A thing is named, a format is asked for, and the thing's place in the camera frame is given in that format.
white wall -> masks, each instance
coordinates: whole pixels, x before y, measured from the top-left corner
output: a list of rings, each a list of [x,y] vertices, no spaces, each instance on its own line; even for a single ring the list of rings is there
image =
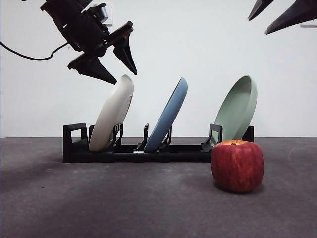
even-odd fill
[[[1,40],[46,57],[65,40],[40,11],[44,0],[1,0]],[[138,75],[115,57],[101,59],[115,76],[127,73],[135,92],[125,136],[152,131],[181,76],[189,85],[175,136],[207,136],[231,86],[249,74],[258,85],[256,136],[317,136],[317,29],[293,26],[264,35],[293,0],[275,1],[252,22],[254,0],[113,1],[114,26],[134,23],[130,46]],[[112,85],[68,70],[78,52],[65,47],[35,62],[1,51],[1,137],[62,136],[64,124],[94,124]]]

green plate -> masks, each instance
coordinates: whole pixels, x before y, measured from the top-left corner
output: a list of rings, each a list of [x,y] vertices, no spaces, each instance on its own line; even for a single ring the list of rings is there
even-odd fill
[[[248,129],[257,105],[258,91],[253,79],[240,78],[224,99],[215,124],[222,125],[222,141],[242,139]],[[215,146],[218,133],[212,133],[211,145]]]

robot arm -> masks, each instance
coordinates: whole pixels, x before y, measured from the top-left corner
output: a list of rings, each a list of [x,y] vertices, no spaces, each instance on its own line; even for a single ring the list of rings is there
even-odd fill
[[[250,15],[251,21],[264,11],[274,0],[257,0]],[[296,0],[279,18],[277,18],[266,30],[266,34],[284,29],[305,21],[317,19],[316,0]]]
[[[114,46],[114,54],[136,75],[137,70],[132,59],[129,37],[133,23],[110,34],[103,22],[106,19],[105,3],[84,10],[92,0],[46,0],[41,10],[53,19],[63,37],[76,51],[84,53],[73,60],[69,69],[79,74],[115,84],[115,78],[103,67],[98,57],[102,57],[107,48]]]

plate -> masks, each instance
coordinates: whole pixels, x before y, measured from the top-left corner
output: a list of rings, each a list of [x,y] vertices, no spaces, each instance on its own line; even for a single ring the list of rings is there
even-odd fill
[[[169,98],[161,116],[155,125],[152,134],[144,148],[144,151],[150,152],[158,149],[163,142],[168,130],[176,119],[176,116],[181,109],[184,99],[187,94],[188,85],[186,80],[182,77],[178,82],[174,92]]]
[[[131,104],[133,89],[133,82],[127,75],[115,84],[94,126],[89,142],[90,151],[104,150],[112,143],[113,127],[123,123]]]
[[[224,99],[215,120],[222,125],[222,141],[242,139],[248,129],[257,105],[258,91],[253,79],[246,75],[240,78]],[[218,133],[212,133],[211,145],[218,141]]]

white plate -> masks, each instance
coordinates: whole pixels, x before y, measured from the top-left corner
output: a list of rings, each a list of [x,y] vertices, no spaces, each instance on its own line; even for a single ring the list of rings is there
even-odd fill
[[[133,96],[133,82],[124,75],[115,84],[96,121],[89,142],[90,151],[101,151],[112,142],[115,125],[123,123]]]

